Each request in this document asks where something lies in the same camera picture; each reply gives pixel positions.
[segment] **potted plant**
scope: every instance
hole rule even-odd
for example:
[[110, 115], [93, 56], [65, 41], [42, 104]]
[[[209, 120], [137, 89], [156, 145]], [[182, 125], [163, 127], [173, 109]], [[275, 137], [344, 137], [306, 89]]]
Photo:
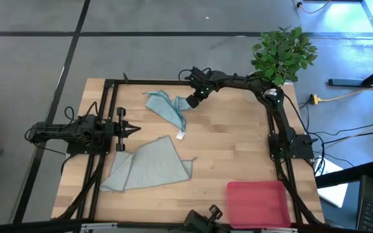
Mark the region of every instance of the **potted plant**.
[[254, 59], [251, 60], [251, 65], [258, 70], [256, 75], [277, 86], [286, 80], [296, 82], [296, 72], [313, 65], [317, 57], [317, 48], [311, 45], [300, 27], [290, 32], [289, 27], [279, 29], [261, 34], [262, 42], [253, 46]]

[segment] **concrete floor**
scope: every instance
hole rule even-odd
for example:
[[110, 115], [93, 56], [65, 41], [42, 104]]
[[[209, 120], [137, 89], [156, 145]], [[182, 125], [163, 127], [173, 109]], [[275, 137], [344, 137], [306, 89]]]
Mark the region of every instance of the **concrete floor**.
[[[367, 0], [373, 13], [373, 0]], [[313, 10], [323, 3], [304, 3]], [[0, 30], [71, 30], [83, 1], [0, 0]], [[294, 9], [289, 1], [92, 1], [83, 31], [268, 31], [302, 25], [307, 32], [372, 32], [359, 3], [330, 3], [312, 15]], [[24, 132], [43, 120], [61, 73], [70, 38], [0, 38], [0, 224], [10, 221], [33, 147]], [[253, 71], [251, 46], [257, 38], [80, 38], [58, 107], [78, 109], [86, 78], [176, 79], [193, 65], [225, 72]], [[312, 39], [318, 47], [315, 66], [300, 71], [297, 98], [311, 93], [331, 98], [351, 88], [328, 87], [329, 78], [366, 78], [373, 73], [373, 39]], [[339, 110], [336, 115], [331, 109]], [[373, 123], [373, 91], [310, 108], [311, 131], [335, 132]], [[324, 140], [333, 139], [323, 136]], [[65, 144], [48, 147], [64, 150]], [[326, 150], [355, 165], [373, 161], [373, 136], [343, 142]], [[331, 161], [347, 168], [343, 161]], [[27, 208], [25, 221], [47, 220], [60, 180], [61, 155], [46, 152]], [[357, 184], [350, 184], [342, 209], [322, 202], [325, 217], [353, 228]]]

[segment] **pink tray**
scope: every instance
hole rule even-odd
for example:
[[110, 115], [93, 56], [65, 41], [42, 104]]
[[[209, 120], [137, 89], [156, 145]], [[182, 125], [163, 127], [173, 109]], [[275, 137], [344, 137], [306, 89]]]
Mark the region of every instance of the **pink tray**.
[[229, 182], [227, 215], [233, 228], [290, 227], [286, 190], [280, 181]]

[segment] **cloth tag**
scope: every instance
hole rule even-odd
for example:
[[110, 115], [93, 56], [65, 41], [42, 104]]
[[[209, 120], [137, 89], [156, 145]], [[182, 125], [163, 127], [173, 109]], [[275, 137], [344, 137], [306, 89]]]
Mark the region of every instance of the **cloth tag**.
[[178, 131], [178, 134], [176, 135], [176, 138], [179, 139], [179, 140], [182, 140], [185, 136], [185, 132], [182, 131], [182, 130], [179, 130]]

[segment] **yellow cable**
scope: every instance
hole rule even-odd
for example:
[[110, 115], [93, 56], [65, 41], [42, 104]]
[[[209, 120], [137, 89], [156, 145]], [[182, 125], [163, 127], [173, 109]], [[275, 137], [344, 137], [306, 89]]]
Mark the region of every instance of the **yellow cable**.
[[316, 13], [316, 12], [318, 12], [318, 11], [320, 11], [320, 10], [322, 10], [327, 4], [329, 4], [330, 3], [330, 1], [331, 0], [328, 0], [328, 2], [326, 2], [322, 7], [320, 7], [319, 9], [317, 9], [317, 10], [315, 10], [315, 11], [313, 11], [313, 12], [309, 12], [309, 11], [307, 11], [304, 7], [303, 7], [303, 5], [300, 5], [300, 6], [297, 6], [297, 7], [300, 7], [304, 12], [306, 12], [307, 14], [313, 14], [313, 13]]
[[372, 89], [373, 89], [373, 87], [368, 88], [368, 89], [364, 89], [364, 90], [360, 90], [360, 91], [356, 91], [356, 92], [354, 92], [354, 93], [344, 94], [343, 96], [338, 96], [338, 97], [331, 98], [331, 99], [328, 99], [328, 100], [323, 100], [323, 99], [321, 99], [321, 98], [317, 98], [317, 101], [318, 101], [318, 102], [330, 102], [330, 101], [338, 100], [338, 99], [340, 99], [340, 98], [344, 98], [344, 97], [347, 97], [347, 96], [351, 96], [351, 95], [353, 95], [353, 94], [362, 93], [362, 92], [364, 92], [364, 91], [369, 91], [369, 90], [372, 90]]

